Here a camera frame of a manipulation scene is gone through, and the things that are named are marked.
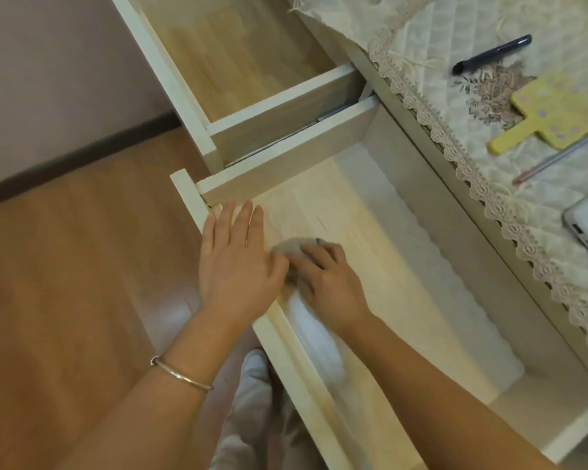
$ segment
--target hand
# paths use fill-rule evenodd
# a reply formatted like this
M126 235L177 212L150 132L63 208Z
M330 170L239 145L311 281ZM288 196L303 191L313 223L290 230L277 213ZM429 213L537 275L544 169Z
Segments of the hand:
M302 249L315 263L302 254L287 254L292 265L309 278L309 283L299 279L298 288L322 322L344 338L372 315L362 283L347 264L341 245L304 245Z
M290 264L266 255L263 209L247 201L231 225L235 201L228 201L218 219L205 222L199 282L203 308L222 313L228 323L244 329L266 313L283 287Z

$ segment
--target person's left hand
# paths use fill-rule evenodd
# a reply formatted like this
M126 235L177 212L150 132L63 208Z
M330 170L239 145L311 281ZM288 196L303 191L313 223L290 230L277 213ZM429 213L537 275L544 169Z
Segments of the person's left hand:
M264 248L263 209L247 201L231 225L235 201L227 201L216 219L209 214L203 232L199 282L203 309L222 313L247 327L266 313L283 287L288 260Z

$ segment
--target person's left arm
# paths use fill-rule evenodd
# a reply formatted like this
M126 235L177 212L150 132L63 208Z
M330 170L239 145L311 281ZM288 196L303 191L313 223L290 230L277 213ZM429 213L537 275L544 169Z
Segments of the person's left arm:
M162 361L211 385L231 347L265 313L283 286L289 262L268 260L263 210L249 201L231 225L235 202L203 233L199 278L203 307L185 325ZM153 367L59 465L77 469L176 468L205 391Z

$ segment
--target wall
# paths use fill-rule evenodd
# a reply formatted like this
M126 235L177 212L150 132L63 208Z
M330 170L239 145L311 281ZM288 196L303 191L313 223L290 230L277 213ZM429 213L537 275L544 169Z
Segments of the wall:
M111 0L0 0L0 180L170 110Z

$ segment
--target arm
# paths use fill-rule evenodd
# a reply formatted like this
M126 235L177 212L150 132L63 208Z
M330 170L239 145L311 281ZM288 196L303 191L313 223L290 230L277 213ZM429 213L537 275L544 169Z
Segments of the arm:
M368 309L358 276L337 244L288 259L319 318L361 359L431 470L554 470L537 449L400 339Z
M289 263L266 258L263 211L235 202L204 227L199 279L203 308L162 357L200 383L213 382L240 334L268 309ZM62 470L176 468L203 404L205 391L151 368L129 394L60 464Z

